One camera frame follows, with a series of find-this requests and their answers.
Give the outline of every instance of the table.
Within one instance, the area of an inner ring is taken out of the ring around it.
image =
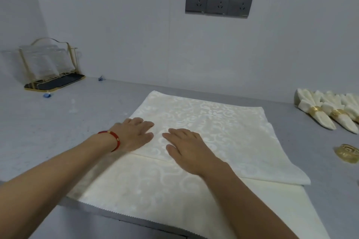
[[[327,130],[293,104],[236,96],[86,78],[43,98],[42,93],[9,86],[1,91],[0,181],[7,181],[113,123],[130,116],[153,90],[174,96],[239,106],[261,106],[293,164],[312,181],[305,190],[331,239],[359,234],[359,164],[341,161],[334,147],[359,147],[359,136],[339,124]],[[132,219],[65,198],[63,206],[140,224],[184,237],[177,228]]]

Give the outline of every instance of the folded cloth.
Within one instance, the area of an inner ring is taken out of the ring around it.
[[[240,177],[291,184],[310,184],[308,176],[283,151],[261,107],[239,107],[151,92],[131,118],[154,122],[153,140],[134,151],[171,162],[162,137],[168,128],[199,133],[214,154]]]
[[[359,123],[359,96],[348,93],[341,94],[341,103],[344,105],[344,111],[349,115],[350,119]]]
[[[355,134],[359,133],[358,127],[344,111],[344,105],[341,104],[339,95],[335,95],[331,91],[328,91],[325,94],[318,91],[318,94],[321,95],[321,100],[323,101],[322,109],[327,115],[332,117],[348,131]]]
[[[235,239],[205,183],[177,164],[127,154],[106,155],[68,194],[115,213],[185,229],[208,239]],[[243,179],[299,239],[329,239],[304,188]]]
[[[303,112],[310,114],[319,124],[330,130],[335,130],[335,125],[330,117],[323,112],[320,102],[321,95],[318,92],[312,93],[308,89],[297,89],[295,92],[295,98],[297,102],[294,104],[298,105],[298,108]]]

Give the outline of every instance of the forearm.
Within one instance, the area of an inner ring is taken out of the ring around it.
[[[0,237],[27,238],[80,178],[115,147],[110,134],[93,135],[2,185]]]
[[[241,239],[298,239],[285,223],[265,205],[228,164],[203,177],[217,198],[236,236]]]

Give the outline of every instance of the hand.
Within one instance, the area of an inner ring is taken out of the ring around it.
[[[142,118],[125,119],[123,123],[114,124],[109,130],[116,133],[121,142],[119,149],[134,151],[147,144],[153,138],[153,133],[146,133],[154,123],[143,121]]]
[[[198,133],[185,128],[170,128],[162,136],[173,145],[167,145],[168,154],[187,172],[204,177],[221,169],[225,162],[214,155]]]

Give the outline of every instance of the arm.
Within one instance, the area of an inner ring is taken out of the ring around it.
[[[152,122],[141,118],[116,123],[119,150],[135,150],[148,143]],[[56,204],[104,155],[117,146],[109,133],[95,134],[78,146],[35,166],[0,187],[0,238],[28,238]]]
[[[283,221],[217,158],[198,133],[173,128],[164,133],[169,155],[184,170],[199,175],[219,202],[237,238],[298,239]]]

